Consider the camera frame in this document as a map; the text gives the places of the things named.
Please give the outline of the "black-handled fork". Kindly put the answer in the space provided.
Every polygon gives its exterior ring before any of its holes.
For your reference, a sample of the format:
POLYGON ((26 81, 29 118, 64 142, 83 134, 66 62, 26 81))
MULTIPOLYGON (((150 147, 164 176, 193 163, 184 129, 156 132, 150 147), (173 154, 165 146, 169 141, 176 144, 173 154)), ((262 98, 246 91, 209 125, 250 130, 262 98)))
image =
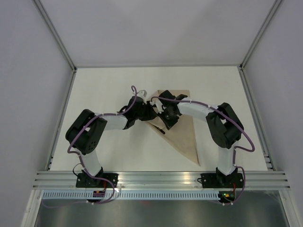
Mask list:
POLYGON ((155 126, 155 128, 156 128, 160 133, 166 134, 166 132, 165 132, 164 130, 160 129, 159 127, 156 127, 156 126, 155 126))

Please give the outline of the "beige cloth napkin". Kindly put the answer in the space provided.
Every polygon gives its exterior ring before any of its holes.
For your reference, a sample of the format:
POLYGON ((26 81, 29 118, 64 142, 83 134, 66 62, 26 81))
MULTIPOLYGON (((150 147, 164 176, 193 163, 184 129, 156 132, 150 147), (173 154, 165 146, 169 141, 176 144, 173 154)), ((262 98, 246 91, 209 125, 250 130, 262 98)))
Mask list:
POLYGON ((166 128, 159 117, 147 121, 146 123, 178 153, 200 166, 193 117, 188 115, 180 116, 178 122, 170 130, 166 128), (155 126, 164 130, 166 134, 160 133, 155 126))

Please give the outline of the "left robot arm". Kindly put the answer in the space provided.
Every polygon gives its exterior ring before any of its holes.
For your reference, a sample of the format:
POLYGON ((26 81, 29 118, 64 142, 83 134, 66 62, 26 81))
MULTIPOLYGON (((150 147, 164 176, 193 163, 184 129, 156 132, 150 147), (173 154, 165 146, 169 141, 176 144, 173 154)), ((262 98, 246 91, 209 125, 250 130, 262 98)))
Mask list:
POLYGON ((67 153, 76 154, 84 172, 88 175, 87 182, 92 187, 103 183, 103 168, 98 160, 96 148, 104 131, 127 130, 137 120, 149 121, 157 114, 149 101, 133 96, 128 105, 116 113, 97 114, 89 109, 83 110, 71 127, 65 138, 69 142, 67 153))

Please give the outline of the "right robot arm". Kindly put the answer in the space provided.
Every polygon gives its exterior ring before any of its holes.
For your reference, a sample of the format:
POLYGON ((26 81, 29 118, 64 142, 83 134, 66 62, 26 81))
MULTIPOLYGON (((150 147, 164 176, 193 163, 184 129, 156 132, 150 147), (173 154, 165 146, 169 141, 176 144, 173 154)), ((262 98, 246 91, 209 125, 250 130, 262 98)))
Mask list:
POLYGON ((188 115, 207 123, 211 137, 218 146, 219 158, 216 168, 216 181, 226 187, 233 182, 234 166, 233 147, 241 138, 244 129, 239 118, 228 103, 218 106, 199 104, 186 95, 174 96, 165 90, 158 96, 156 106, 158 116, 170 130, 179 122, 182 115, 188 115))

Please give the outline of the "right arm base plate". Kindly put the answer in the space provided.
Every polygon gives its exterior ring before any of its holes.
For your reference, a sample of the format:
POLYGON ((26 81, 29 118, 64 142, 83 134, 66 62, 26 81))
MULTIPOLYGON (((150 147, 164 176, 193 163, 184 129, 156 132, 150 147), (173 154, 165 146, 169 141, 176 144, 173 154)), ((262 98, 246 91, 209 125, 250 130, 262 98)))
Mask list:
POLYGON ((228 176, 216 173, 202 173, 200 181, 203 188, 233 189, 236 187, 237 189, 244 186, 244 178, 241 173, 228 176))

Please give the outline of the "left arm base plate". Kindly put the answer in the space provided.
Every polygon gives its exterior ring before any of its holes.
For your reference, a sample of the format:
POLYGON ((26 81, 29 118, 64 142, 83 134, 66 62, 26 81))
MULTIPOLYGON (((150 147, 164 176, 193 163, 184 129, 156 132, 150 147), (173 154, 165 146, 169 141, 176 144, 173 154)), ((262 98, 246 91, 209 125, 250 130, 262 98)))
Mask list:
MULTIPOLYGON (((117 173, 102 173, 97 175, 97 178, 107 179, 115 188, 118 183, 117 173)), ((77 176, 76 188, 113 188, 108 181, 91 178, 85 172, 83 172, 79 173, 77 176)))

